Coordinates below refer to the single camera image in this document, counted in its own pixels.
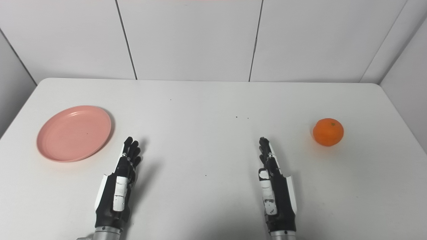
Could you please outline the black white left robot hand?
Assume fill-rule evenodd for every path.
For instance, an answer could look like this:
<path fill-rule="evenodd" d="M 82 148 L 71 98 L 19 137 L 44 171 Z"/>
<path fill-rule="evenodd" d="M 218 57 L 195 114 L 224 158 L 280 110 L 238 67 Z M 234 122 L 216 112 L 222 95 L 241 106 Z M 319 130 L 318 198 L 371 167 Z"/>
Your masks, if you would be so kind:
<path fill-rule="evenodd" d="M 104 176 L 96 201 L 95 227 L 123 230 L 130 218 L 129 200 L 137 179 L 136 169 L 141 163 L 139 142 L 128 137 L 122 146 L 113 173 Z"/>

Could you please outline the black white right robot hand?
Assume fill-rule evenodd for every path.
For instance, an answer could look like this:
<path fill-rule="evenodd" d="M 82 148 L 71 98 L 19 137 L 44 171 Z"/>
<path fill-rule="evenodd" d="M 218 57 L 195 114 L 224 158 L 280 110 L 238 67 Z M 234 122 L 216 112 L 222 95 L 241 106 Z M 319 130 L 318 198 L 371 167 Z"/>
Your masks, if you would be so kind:
<path fill-rule="evenodd" d="M 297 203 L 292 176 L 284 176 L 279 161 L 267 138 L 259 139 L 260 160 L 258 170 L 265 221 L 272 240 L 296 239 Z"/>

